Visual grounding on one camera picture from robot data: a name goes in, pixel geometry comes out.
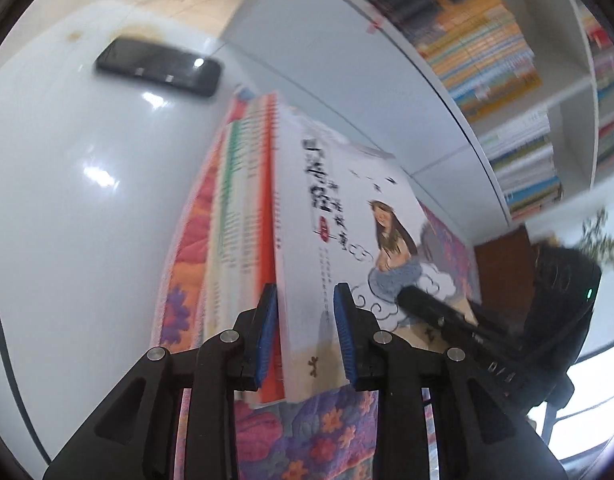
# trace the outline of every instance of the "white book cover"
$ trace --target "white book cover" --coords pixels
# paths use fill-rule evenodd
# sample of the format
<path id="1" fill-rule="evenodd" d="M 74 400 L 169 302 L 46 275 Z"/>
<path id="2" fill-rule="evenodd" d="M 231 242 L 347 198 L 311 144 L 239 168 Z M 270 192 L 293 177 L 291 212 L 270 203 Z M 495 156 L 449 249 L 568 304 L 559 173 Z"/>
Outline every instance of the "white book cover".
<path id="1" fill-rule="evenodd" d="M 497 178 L 504 178 L 511 173 L 516 173 L 516 171 L 522 170 L 522 168 L 526 168 L 527 166 L 533 166 L 534 164 L 538 164 L 541 160 L 549 158 L 553 158 L 553 144 L 551 144 L 551 142 L 549 144 L 545 144 L 537 150 L 534 150 L 531 153 L 528 153 L 522 158 L 514 160 L 513 162 L 506 166 L 503 166 L 499 170 L 494 170 L 494 173 Z"/>
<path id="2" fill-rule="evenodd" d="M 371 310 L 383 330 L 403 329 L 422 348 L 396 295 L 417 285 L 453 304 L 457 289 L 419 254 L 427 218 L 392 156 L 351 144 L 282 105 L 277 124 L 279 323 L 285 395 L 298 402 L 347 383 L 333 314 L 337 283 L 349 284 L 356 304 Z"/>

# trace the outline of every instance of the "red tape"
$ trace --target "red tape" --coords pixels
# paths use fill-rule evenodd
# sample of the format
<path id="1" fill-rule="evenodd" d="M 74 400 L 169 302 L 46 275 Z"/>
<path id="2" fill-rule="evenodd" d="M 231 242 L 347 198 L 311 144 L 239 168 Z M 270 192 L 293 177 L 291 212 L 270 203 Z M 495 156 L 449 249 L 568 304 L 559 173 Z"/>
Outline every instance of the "red tape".
<path id="1" fill-rule="evenodd" d="M 378 12 L 378 10 L 376 10 L 374 7 L 372 7 L 371 10 L 378 14 L 378 16 L 369 23 L 369 27 L 367 27 L 368 34 L 373 34 L 374 32 L 376 32 L 376 30 L 379 30 L 383 26 L 383 22 L 385 21 L 385 18 L 383 18 L 383 16 Z"/>

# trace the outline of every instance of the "girl illustration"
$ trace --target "girl illustration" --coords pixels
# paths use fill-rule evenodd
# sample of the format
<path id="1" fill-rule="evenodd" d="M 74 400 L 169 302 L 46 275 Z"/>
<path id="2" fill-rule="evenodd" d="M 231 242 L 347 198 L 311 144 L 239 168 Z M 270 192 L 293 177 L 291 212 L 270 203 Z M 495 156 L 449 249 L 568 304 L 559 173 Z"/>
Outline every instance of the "girl illustration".
<path id="1" fill-rule="evenodd" d="M 404 286 L 415 285 L 420 279 L 418 249 L 391 206 L 377 200 L 369 205 L 380 250 L 375 267 L 369 272 L 369 287 L 377 298 L 394 303 Z"/>

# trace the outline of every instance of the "smartphone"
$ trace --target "smartphone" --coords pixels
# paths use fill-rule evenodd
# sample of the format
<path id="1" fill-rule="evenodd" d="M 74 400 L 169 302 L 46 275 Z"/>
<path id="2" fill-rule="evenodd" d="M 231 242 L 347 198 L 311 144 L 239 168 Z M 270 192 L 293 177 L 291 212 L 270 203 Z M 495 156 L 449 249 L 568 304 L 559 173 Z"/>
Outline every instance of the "smartphone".
<path id="1" fill-rule="evenodd" d="M 112 41 L 98 56 L 97 70 L 141 77 L 211 97 L 223 66 L 210 57 L 159 43 L 123 38 Z"/>

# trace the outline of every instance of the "metal screw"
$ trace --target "metal screw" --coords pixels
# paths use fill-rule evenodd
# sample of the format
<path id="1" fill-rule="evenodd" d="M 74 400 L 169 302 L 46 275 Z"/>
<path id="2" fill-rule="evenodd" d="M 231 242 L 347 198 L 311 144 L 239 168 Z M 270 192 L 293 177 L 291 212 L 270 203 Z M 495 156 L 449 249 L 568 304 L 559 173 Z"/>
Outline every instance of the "metal screw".
<path id="1" fill-rule="evenodd" d="M 460 361 L 465 359 L 465 352 L 462 349 L 454 346 L 447 351 L 447 357 L 449 357 L 449 359 L 451 359 L 452 361 L 456 361 L 457 363 L 459 363 Z"/>
<path id="2" fill-rule="evenodd" d="M 391 343 L 392 336 L 389 332 L 385 330 L 378 330 L 378 332 L 373 334 L 373 340 L 380 345 L 386 345 L 387 343 Z"/>
<path id="3" fill-rule="evenodd" d="M 221 341 L 223 343 L 234 343 L 238 341 L 241 335 L 236 330 L 225 330 L 221 332 Z"/>
<path id="4" fill-rule="evenodd" d="M 147 351 L 149 361 L 160 361 L 165 357 L 165 349 L 162 346 L 155 346 Z"/>

